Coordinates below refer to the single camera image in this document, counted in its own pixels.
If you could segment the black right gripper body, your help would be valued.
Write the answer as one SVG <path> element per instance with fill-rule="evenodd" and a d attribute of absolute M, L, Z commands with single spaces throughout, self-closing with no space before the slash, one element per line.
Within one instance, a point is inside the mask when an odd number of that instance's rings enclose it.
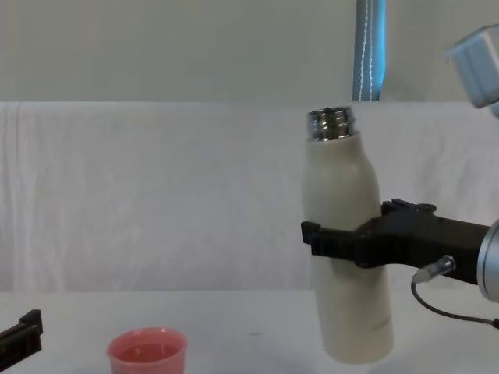
<path fill-rule="evenodd" d="M 357 229 L 357 263 L 361 267 L 400 264 L 423 268 L 445 255 L 455 269 L 448 277 L 477 285 L 480 246 L 489 228 L 437 217 L 431 213 L 390 213 Z"/>

